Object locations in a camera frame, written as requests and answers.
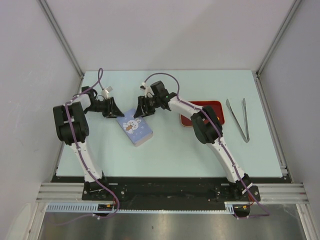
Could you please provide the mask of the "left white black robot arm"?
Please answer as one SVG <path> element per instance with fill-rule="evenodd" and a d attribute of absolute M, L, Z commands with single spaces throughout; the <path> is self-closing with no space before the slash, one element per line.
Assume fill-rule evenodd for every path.
<path fill-rule="evenodd" d="M 118 108 L 114 98 L 109 97 L 111 90 L 111 87 L 105 88 L 105 95 L 99 100 L 97 91 L 85 86 L 70 102 L 53 108 L 57 137 L 72 149 L 84 172 L 84 191 L 94 194 L 100 200 L 110 196 L 111 188 L 86 141 L 90 134 L 86 113 L 101 113 L 106 119 L 123 117 L 124 113 Z"/>

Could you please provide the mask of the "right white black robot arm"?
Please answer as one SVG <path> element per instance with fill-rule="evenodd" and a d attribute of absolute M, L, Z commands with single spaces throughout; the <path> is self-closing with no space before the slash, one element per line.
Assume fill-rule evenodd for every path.
<path fill-rule="evenodd" d="M 150 86 L 143 82 L 140 89 L 144 95 L 138 97 L 134 117 L 150 116 L 157 108 L 162 108 L 188 118 L 197 140 L 211 149 L 225 171 L 231 185 L 231 196 L 237 201 L 247 197 L 253 182 L 230 153 L 223 137 L 222 125 L 212 107 L 195 105 L 180 98 L 175 92 L 169 93 L 162 81 Z"/>

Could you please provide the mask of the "lavender cookie tin box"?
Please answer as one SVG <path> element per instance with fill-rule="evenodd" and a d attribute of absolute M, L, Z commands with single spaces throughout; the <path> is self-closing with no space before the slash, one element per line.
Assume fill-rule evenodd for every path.
<path fill-rule="evenodd" d="M 139 147 L 153 137 L 153 132 L 134 133 L 130 140 L 135 147 Z"/>

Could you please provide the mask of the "silver tin lid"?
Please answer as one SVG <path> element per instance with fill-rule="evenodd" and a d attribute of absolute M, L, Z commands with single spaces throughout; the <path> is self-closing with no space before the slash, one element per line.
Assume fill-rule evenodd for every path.
<path fill-rule="evenodd" d="M 147 124 L 147 122 L 142 117 L 134 118 L 135 112 L 136 110 L 132 108 L 124 113 L 124 117 L 116 118 L 117 123 L 129 139 L 133 134 L 136 133 L 142 134 L 153 132 Z"/>

